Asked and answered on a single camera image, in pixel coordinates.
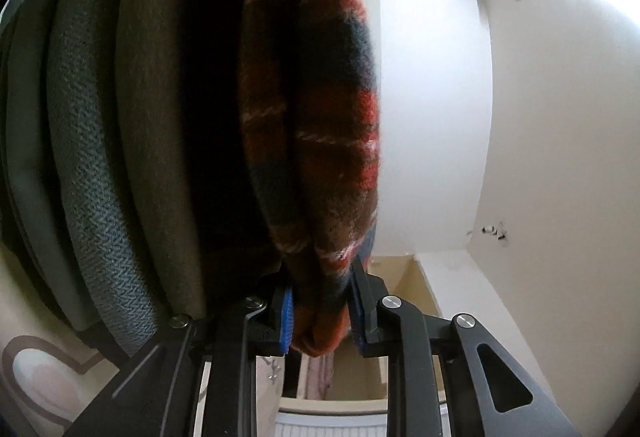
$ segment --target blue knit fabric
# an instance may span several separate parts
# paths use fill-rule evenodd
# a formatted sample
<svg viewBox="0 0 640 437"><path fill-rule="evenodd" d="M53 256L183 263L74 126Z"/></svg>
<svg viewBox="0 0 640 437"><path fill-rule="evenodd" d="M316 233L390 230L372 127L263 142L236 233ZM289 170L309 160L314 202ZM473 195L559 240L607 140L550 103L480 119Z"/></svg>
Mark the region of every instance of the blue knit fabric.
<svg viewBox="0 0 640 437"><path fill-rule="evenodd" d="M118 130L114 42L120 0L60 0L47 97L66 220L87 288L132 355L166 315L136 214Z"/></svg>

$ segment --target red plaid fabric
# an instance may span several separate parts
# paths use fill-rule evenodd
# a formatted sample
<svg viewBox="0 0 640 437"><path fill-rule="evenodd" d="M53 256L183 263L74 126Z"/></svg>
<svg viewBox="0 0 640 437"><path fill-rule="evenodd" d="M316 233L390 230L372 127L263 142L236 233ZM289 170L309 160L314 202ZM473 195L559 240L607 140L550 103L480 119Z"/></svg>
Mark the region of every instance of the red plaid fabric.
<svg viewBox="0 0 640 437"><path fill-rule="evenodd" d="M294 280L294 347L331 352L349 320L350 263L370 255L379 111L362 0L244 0L244 152Z"/></svg>

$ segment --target grey fabric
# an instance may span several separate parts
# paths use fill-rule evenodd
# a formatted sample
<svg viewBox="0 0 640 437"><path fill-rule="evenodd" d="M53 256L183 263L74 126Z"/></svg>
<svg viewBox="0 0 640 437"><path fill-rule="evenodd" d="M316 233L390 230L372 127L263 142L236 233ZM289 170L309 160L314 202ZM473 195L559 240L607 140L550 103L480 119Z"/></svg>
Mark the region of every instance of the grey fabric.
<svg viewBox="0 0 640 437"><path fill-rule="evenodd" d="M166 316L127 180L114 94L119 0L60 0L47 98L66 221L100 317L129 355Z"/></svg>
<svg viewBox="0 0 640 437"><path fill-rule="evenodd" d="M46 54L58 0L24 0L8 59L6 165L17 214L42 275L77 331L99 321L66 229L49 138Z"/></svg>

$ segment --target silver bolt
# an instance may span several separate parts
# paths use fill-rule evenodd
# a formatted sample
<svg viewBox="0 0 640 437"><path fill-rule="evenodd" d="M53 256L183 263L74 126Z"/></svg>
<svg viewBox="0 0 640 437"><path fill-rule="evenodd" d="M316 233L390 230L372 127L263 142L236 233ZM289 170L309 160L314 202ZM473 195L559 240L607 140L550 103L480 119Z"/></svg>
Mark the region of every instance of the silver bolt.
<svg viewBox="0 0 640 437"><path fill-rule="evenodd" d="M476 325L476 319L471 314L460 314L456 318L456 323L463 329L470 329Z"/></svg>
<svg viewBox="0 0 640 437"><path fill-rule="evenodd" d="M382 305L387 309L397 309L402 305L402 300L398 296L385 296L382 298Z"/></svg>
<svg viewBox="0 0 640 437"><path fill-rule="evenodd" d="M189 325L191 318L187 314L176 314L169 320L169 325L174 329L181 329Z"/></svg>
<svg viewBox="0 0 640 437"><path fill-rule="evenodd" d="M258 298L258 296L248 296L244 299L244 306L255 311L264 307L264 301L261 298Z"/></svg>

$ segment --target black metal arm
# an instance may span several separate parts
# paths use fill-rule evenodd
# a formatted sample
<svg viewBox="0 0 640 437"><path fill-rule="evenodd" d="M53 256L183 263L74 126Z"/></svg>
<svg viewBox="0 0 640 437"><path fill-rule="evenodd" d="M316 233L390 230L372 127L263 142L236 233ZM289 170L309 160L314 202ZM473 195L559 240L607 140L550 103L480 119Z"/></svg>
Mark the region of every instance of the black metal arm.
<svg viewBox="0 0 640 437"><path fill-rule="evenodd" d="M84 410L65 437L194 435L205 363L210 362L202 435L256 437L255 357L282 355L289 341L282 276L258 297L212 319L178 315L158 330ZM388 356L388 437L439 437L432 354L440 359L453 437L579 437L560 409L473 316L422 314L389 296L353 263L349 309L364 357Z"/></svg>

